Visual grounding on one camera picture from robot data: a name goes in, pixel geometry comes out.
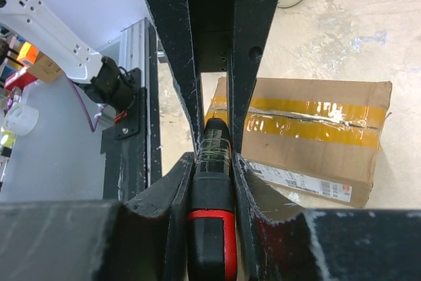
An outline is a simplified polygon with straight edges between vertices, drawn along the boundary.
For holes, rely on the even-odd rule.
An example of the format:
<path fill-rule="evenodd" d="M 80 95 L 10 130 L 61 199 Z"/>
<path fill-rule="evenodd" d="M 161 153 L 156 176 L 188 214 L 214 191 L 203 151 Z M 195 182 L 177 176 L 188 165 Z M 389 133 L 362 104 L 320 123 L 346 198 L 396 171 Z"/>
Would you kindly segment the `brown cardboard express box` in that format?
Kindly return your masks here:
<path fill-rule="evenodd" d="M 389 81 L 259 78 L 241 154 L 273 186 L 364 207 L 391 92 Z"/>

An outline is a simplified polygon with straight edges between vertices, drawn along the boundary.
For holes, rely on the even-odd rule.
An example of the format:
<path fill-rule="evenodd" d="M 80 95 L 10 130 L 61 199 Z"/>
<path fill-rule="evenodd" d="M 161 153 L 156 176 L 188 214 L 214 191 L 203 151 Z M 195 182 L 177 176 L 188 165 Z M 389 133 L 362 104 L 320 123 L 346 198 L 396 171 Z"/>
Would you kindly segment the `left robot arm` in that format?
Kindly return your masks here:
<path fill-rule="evenodd" d="M 190 125 L 205 133 L 201 75 L 225 72 L 231 148 L 241 152 L 245 117 L 278 0 L 145 0 Z M 1 0 L 1 23 L 54 60 L 97 103 L 125 111 L 133 88 L 116 63 L 86 45 L 43 0 Z"/>

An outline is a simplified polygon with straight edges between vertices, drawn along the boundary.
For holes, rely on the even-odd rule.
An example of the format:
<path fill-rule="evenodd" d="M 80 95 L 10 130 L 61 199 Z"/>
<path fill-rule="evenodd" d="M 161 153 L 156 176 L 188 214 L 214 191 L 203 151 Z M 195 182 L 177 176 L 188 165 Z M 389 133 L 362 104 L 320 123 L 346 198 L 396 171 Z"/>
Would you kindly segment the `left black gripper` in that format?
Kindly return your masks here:
<path fill-rule="evenodd" d="M 245 119 L 278 0 L 145 1 L 189 122 L 194 154 L 199 153 L 204 132 L 199 72 L 227 69 L 232 149 L 241 153 Z"/>

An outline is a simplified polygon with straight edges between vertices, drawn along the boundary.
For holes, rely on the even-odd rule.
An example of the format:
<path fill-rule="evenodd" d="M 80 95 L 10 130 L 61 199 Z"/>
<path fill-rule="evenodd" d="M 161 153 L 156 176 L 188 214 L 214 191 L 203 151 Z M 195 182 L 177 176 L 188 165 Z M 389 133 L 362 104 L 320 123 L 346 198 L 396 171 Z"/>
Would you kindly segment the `red black utility knife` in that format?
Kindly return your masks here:
<path fill-rule="evenodd" d="M 187 217 L 190 280 L 236 280 L 237 245 L 230 134 L 210 118 L 195 162 Z"/>

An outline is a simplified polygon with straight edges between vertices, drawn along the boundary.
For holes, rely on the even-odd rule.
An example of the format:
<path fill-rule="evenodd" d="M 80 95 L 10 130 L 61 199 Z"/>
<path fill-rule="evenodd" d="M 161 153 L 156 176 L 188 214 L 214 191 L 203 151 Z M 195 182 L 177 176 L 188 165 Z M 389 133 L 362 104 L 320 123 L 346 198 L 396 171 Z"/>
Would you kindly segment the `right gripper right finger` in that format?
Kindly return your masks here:
<path fill-rule="evenodd" d="M 305 262 L 301 208 L 258 177 L 239 153 L 234 153 L 232 166 L 246 279 L 298 280 Z"/>

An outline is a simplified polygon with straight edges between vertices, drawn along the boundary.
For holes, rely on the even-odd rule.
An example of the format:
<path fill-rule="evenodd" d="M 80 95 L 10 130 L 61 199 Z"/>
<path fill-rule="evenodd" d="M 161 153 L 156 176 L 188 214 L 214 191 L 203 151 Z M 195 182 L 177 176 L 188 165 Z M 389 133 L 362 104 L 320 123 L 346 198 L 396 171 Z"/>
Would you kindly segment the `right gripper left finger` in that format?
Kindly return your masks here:
<path fill-rule="evenodd" d="M 184 153 L 170 171 L 126 206 L 135 215 L 129 241 L 133 280 L 184 280 L 189 189 L 194 154 Z"/>

